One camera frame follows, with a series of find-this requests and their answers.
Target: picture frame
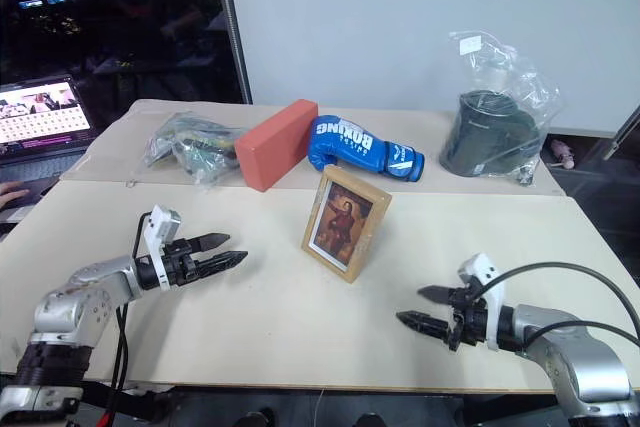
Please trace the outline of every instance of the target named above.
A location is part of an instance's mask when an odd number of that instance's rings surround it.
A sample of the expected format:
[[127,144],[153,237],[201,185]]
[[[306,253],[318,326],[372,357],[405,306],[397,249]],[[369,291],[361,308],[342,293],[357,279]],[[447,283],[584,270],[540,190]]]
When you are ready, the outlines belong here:
[[302,249],[352,283],[390,202],[391,194],[340,167],[326,166]]

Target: orange foam block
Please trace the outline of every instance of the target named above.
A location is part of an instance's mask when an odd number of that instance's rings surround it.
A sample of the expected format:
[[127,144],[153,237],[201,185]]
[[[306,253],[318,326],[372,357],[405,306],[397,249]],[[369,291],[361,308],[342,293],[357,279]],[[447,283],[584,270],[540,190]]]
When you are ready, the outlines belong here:
[[235,142],[240,169],[249,187],[264,192],[304,159],[318,104],[298,100]]

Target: plastic bag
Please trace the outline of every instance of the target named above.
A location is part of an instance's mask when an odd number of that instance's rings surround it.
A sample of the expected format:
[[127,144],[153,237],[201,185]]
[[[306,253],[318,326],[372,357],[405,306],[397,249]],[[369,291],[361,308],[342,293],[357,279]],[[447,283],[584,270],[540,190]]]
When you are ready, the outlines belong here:
[[464,177],[510,176],[530,185],[560,93],[526,57],[485,32],[453,32],[469,89],[440,163]]
[[144,163],[150,167],[173,155],[196,184],[213,185],[239,167],[233,143],[246,131],[216,124],[193,112],[181,112],[149,139]]

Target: blue boxing glove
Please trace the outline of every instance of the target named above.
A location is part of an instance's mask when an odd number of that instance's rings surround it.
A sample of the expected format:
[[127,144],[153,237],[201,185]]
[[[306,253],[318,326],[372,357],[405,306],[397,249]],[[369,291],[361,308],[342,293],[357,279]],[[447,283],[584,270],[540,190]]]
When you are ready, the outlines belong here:
[[377,139],[348,120],[321,115],[311,129],[308,157],[319,171],[342,159],[409,182],[416,182],[422,175],[424,155],[411,147]]

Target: metal pole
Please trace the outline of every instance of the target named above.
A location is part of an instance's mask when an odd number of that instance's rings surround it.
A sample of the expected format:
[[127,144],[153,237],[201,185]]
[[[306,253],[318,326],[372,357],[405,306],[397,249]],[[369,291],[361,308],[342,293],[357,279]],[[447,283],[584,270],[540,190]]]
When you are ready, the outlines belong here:
[[231,50],[233,51],[233,61],[236,65],[236,73],[238,75],[238,84],[240,84],[240,92],[242,100],[245,104],[252,104],[251,88],[249,86],[249,78],[244,63],[244,54],[242,52],[242,42],[240,41],[240,30],[238,29],[238,19],[236,17],[236,8],[233,0],[222,0],[222,8],[224,9],[227,21],[227,33],[231,42]]

